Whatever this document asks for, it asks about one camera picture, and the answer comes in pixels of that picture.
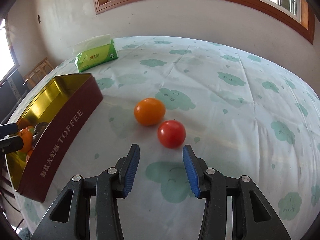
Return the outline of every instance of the orange fruit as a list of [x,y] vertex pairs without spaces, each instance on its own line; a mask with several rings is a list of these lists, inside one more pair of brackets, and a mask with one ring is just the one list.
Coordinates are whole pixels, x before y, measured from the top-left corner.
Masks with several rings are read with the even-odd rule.
[[154,125],[161,121],[165,114],[165,106],[160,100],[146,98],[141,100],[134,108],[134,116],[137,121],[144,125]]
[[32,152],[33,152],[33,149],[31,149],[30,151],[28,151],[27,157],[26,157],[26,163],[27,163],[28,160],[30,159]]
[[18,132],[18,135],[23,140],[23,147],[20,150],[20,152],[27,153],[32,149],[32,133],[27,129],[22,129],[20,132]]

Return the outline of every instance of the tablecloth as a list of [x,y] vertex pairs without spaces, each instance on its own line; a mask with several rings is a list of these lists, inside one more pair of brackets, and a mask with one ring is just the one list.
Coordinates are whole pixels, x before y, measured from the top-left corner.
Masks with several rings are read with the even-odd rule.
[[[292,240],[300,239],[320,211],[320,102],[314,91],[279,65],[221,44],[150,36],[114,41],[119,58],[85,72],[104,98],[67,151],[45,202],[16,194],[30,231],[72,176],[99,175],[137,143],[141,157],[132,192],[118,200],[124,239],[198,238],[205,200],[191,193],[182,147],[164,148],[158,126],[143,127],[133,115],[138,101],[155,97],[166,106],[165,120],[184,124],[185,144],[197,157],[225,176],[250,176]],[[10,122],[52,77],[68,73],[78,73],[75,57],[39,82]],[[94,201],[90,216],[95,239]]]

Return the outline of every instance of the wooden stool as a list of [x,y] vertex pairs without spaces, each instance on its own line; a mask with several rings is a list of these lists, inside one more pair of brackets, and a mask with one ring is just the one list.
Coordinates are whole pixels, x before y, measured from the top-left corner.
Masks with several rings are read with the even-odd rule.
[[49,63],[48,58],[45,57],[31,71],[29,71],[28,74],[23,77],[23,79],[33,88],[53,69],[54,68]]

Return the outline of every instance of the white wall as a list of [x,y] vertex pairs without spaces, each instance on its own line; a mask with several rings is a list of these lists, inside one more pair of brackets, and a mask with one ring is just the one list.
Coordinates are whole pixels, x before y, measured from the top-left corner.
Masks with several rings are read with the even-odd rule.
[[95,14],[93,0],[35,0],[37,27],[50,58],[61,63],[72,45],[101,34],[167,35],[213,41],[273,61],[320,94],[320,23],[311,45],[297,32],[254,9],[222,0],[146,0]]
[[17,0],[7,16],[10,40],[24,76],[48,53],[38,28],[34,0]]

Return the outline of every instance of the red fruit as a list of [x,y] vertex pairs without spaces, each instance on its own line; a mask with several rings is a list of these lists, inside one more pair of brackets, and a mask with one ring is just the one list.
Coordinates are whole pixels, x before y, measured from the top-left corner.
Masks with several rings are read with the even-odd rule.
[[178,148],[186,139],[186,130],[183,124],[176,120],[165,121],[158,128],[158,139],[164,147]]

